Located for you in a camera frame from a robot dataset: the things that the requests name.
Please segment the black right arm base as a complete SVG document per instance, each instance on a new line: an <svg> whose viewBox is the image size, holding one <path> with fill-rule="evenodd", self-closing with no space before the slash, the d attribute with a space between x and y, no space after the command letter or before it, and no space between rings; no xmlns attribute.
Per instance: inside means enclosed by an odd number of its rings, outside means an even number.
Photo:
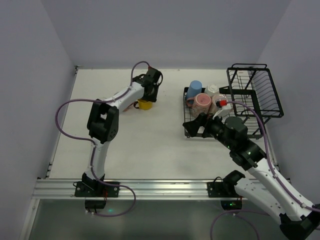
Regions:
<svg viewBox="0 0 320 240"><path fill-rule="evenodd" d="M235 200L221 200L223 210L241 210L243 207L242 197L235 191L235 186L245 175L237 170L232 171L224 178L217 176L213 181L206 183L206 190L209 198L232 198Z"/></svg>

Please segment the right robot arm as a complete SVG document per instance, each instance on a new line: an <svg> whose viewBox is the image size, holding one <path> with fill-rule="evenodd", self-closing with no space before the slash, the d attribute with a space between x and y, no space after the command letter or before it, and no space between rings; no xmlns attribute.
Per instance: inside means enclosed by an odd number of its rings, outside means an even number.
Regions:
<svg viewBox="0 0 320 240"><path fill-rule="evenodd" d="M248 128L239 117L226 120L201 113L183 127L195 137L200 127L202 137L213 137L229 150L233 162L255 177L263 187L253 184L241 172L234 170L224 179L225 190L245 197L260 207L278 224L289 240L305 240L320 225L320 206L303 197L268 162L267 154L248 138Z"/></svg>

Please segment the salmon polka dot mug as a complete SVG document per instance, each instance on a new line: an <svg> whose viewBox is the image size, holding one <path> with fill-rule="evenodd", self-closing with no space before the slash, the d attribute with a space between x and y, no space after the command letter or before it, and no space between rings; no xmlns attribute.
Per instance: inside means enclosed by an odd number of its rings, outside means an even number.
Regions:
<svg viewBox="0 0 320 240"><path fill-rule="evenodd" d="M135 102L133 102L132 104L130 104L127 108L125 108L123 111L126 112L128 111L129 109L133 108L135 106Z"/></svg>

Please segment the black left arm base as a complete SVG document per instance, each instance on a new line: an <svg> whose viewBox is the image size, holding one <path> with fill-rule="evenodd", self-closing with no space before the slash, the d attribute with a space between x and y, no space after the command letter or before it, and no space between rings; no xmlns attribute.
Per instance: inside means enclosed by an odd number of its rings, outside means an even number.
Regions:
<svg viewBox="0 0 320 240"><path fill-rule="evenodd" d="M90 212L97 213L103 210L107 204L107 198L117 198L119 195L120 184L117 181L107 181L102 184L94 179L83 178L76 181L72 185L75 187L74 196L78 198L103 198L103 200L85 200L84 207Z"/></svg>

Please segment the yellow ceramic mug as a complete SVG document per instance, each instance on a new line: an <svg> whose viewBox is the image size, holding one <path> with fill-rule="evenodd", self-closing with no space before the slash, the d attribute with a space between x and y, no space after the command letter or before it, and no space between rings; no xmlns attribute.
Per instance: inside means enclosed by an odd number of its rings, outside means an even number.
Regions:
<svg viewBox="0 0 320 240"><path fill-rule="evenodd" d="M133 107L139 110L150 110L153 107L153 103L151 101L138 99L134 102Z"/></svg>

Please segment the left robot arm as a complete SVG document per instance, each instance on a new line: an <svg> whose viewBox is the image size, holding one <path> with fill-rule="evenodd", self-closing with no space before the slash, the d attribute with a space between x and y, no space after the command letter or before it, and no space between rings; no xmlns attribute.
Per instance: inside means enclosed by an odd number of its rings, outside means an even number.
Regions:
<svg viewBox="0 0 320 240"><path fill-rule="evenodd" d="M118 133L120 113L139 99L156 102L162 80L163 74L149 66L147 72L134 77L126 89L110 98L98 99L92 104L87 129L93 140L93 156L82 175L85 185L95 189L104 180L107 152Z"/></svg>

